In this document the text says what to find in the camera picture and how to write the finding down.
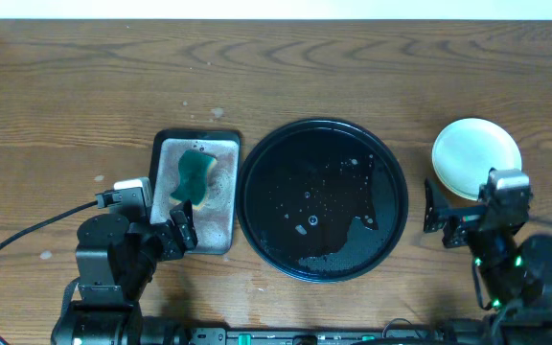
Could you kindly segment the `green yellow sponge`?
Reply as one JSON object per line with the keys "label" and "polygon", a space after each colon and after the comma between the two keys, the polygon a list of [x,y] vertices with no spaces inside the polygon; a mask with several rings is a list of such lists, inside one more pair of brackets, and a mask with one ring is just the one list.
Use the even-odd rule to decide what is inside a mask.
{"label": "green yellow sponge", "polygon": [[217,159],[202,151],[186,150],[178,161],[179,183],[170,194],[173,203],[190,201],[194,208],[201,208],[208,195],[208,177]]}

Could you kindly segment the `light blue plate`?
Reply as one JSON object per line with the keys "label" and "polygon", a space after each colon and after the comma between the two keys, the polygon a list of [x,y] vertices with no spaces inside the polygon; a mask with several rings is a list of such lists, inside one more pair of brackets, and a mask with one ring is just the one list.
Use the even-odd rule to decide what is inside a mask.
{"label": "light blue plate", "polygon": [[431,161],[439,180],[454,194],[477,200],[489,170],[522,169],[513,137],[497,124],[478,118],[455,121],[437,136]]}

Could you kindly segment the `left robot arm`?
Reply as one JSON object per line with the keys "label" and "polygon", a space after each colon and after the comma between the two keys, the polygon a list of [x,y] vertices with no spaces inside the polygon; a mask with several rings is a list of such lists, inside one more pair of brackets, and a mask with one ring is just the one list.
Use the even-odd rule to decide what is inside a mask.
{"label": "left robot arm", "polygon": [[173,206],[160,223],[150,223],[145,212],[140,206],[115,207],[80,226],[80,277],[64,292],[53,344],[190,342],[190,332],[179,322],[143,315],[140,299],[158,263],[180,260],[196,248],[193,204],[185,200]]}

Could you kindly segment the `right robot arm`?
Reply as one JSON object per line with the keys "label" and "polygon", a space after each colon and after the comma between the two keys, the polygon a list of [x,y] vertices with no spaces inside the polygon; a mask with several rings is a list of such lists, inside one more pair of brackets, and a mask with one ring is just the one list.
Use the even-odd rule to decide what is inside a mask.
{"label": "right robot arm", "polygon": [[453,208],[425,181],[427,233],[441,231],[446,248],[466,246],[481,320],[451,319],[437,332],[447,344],[552,344],[552,235],[522,243],[531,186],[519,171],[492,171],[477,205]]}

